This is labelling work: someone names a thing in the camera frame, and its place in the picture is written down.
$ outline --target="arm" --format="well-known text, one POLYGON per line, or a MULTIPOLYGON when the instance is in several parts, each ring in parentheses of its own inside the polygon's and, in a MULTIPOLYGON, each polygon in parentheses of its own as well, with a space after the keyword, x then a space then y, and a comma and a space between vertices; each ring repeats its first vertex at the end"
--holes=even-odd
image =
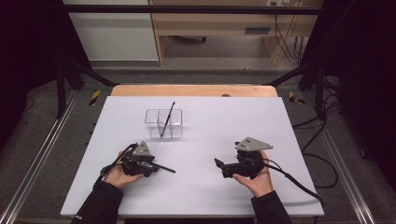
MULTIPOLYGON (((264 162, 268 164, 268 158, 264 151, 261 151, 264 162)), ((268 167, 264 167, 254 179, 245 179, 241 175, 234 174, 233 178, 241 185, 246 186, 254 198, 251 203, 256 214, 258 224, 262 223, 291 223, 290 217, 279 200, 272 185, 268 167)))
POLYGON ((93 187, 91 194, 78 210, 71 224, 117 223, 122 188, 136 182, 143 175, 126 175, 120 165, 114 166, 105 179, 93 187))

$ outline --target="white cabinet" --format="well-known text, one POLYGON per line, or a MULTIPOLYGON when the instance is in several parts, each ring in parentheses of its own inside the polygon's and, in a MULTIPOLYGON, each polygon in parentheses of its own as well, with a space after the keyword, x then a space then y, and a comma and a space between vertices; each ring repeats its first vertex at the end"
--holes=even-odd
MULTIPOLYGON (((67 5, 147 5, 147 0, 64 0, 67 5)), ((158 61, 150 14, 70 13, 90 61, 158 61)))

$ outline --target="black stick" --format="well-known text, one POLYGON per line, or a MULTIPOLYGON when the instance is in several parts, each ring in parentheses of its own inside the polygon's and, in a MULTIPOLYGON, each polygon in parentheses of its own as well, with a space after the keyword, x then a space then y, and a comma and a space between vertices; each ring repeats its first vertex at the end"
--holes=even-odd
POLYGON ((175 172, 176 172, 175 170, 172 170, 172 169, 170 169, 170 168, 161 166, 161 165, 159 165, 159 164, 157 164, 157 163, 154 163, 154 162, 152 162, 152 161, 150 162, 150 164, 151 164, 151 165, 156 165, 156 166, 160 167, 161 169, 164 169, 165 171, 169 171, 169 172, 172 172, 172 173, 175 173, 175 172))
POLYGON ((168 125, 169 119, 171 118, 171 113, 173 110, 175 102, 172 103, 171 109, 169 110, 168 118, 166 118, 165 126, 163 126, 163 132, 161 133, 161 137, 163 137, 163 134, 165 133, 166 126, 168 125))

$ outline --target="aluminum rail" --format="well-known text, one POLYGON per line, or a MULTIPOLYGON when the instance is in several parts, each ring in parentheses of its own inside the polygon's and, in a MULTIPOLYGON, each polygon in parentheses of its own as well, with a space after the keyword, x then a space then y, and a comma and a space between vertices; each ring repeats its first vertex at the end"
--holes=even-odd
POLYGON ((59 119, 55 120, 55 123, 53 124, 46 140, 44 141, 43 145, 38 151, 29 171, 27 172, 19 188, 17 189, 17 192, 14 194, 6 210, 1 214, 0 224, 14 223, 18 213, 21 211, 21 208, 30 190, 32 189, 35 181, 37 180, 38 175, 40 174, 40 171, 44 166, 48 155, 52 150, 53 145, 55 144, 56 139, 59 136, 59 133, 61 132, 68 116, 70 115, 70 112, 77 99, 77 96, 78 96, 78 91, 72 91, 72 93, 69 96, 67 102, 67 108, 64 111, 64 114, 59 119))
MULTIPOLYGON (((308 102, 308 106, 311 109, 313 115, 316 115, 316 111, 313 106, 314 100, 311 95, 304 92, 304 98, 308 102)), ((324 127, 322 133, 323 143, 326 145, 328 149, 329 156, 332 160, 332 164, 336 168, 342 185, 344 186, 344 190, 346 191, 346 195, 349 198, 350 203, 352 204, 353 209, 355 210, 356 216, 359 219, 361 224, 375 224, 375 219, 373 214, 370 211, 369 206, 359 190, 358 185, 356 184, 352 173, 350 173, 347 168, 346 163, 344 162, 339 150, 330 135, 329 130, 324 127)))

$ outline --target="black curtain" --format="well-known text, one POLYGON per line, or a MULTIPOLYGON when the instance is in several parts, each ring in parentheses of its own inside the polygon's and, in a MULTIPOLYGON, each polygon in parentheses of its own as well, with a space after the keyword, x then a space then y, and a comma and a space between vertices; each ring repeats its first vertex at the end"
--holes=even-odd
MULTIPOLYGON (((342 2, 325 3, 337 7, 342 2)), ((337 29, 324 70, 327 76, 339 77, 340 101, 362 149, 396 190, 395 13, 396 1, 357 0, 337 29)), ((318 18, 304 54, 306 61, 336 20, 318 18)))
MULTIPOLYGON (((0 149, 21 117, 27 92, 56 79, 60 62, 73 59, 92 69, 68 13, 47 11, 42 4, 63 1, 0 2, 0 149)), ((64 71, 82 82, 78 71, 69 66, 64 71)))

